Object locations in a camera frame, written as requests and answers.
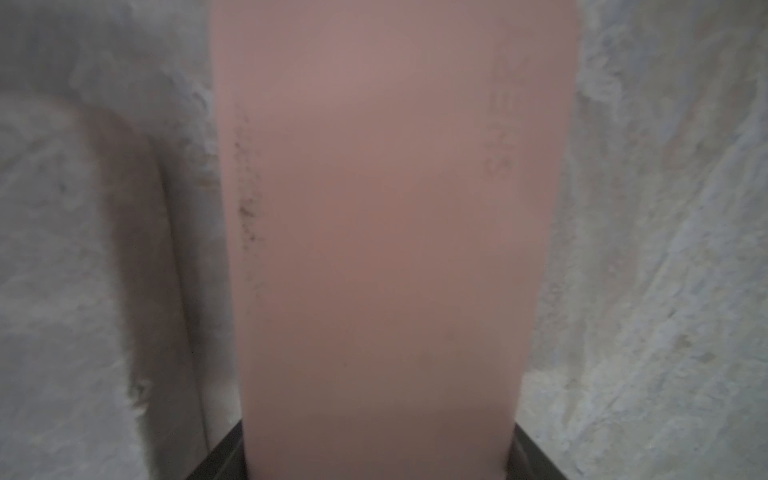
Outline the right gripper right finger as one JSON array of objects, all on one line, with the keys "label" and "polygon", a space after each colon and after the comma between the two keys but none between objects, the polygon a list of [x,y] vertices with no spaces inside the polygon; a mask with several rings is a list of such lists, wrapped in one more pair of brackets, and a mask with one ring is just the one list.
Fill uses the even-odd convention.
[{"label": "right gripper right finger", "polygon": [[515,425],[507,463],[507,480],[567,480],[519,424]]}]

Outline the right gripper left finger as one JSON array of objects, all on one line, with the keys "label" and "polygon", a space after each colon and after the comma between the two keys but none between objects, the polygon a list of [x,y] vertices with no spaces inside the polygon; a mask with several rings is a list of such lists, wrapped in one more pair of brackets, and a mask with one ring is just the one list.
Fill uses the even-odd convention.
[{"label": "right gripper left finger", "polygon": [[242,422],[238,422],[187,480],[247,480]]}]

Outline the pink glasses case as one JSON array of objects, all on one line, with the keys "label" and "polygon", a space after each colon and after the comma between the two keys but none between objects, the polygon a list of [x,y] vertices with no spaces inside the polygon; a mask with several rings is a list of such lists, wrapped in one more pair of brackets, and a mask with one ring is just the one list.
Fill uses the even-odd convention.
[{"label": "pink glasses case", "polygon": [[247,471],[503,479],[573,1],[215,1]]}]

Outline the teal folding glasses case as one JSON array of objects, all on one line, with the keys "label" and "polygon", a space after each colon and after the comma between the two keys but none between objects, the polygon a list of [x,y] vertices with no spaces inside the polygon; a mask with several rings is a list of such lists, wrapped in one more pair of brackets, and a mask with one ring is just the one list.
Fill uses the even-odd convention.
[{"label": "teal folding glasses case", "polygon": [[3,94],[2,477],[185,479],[208,451],[153,146]]}]

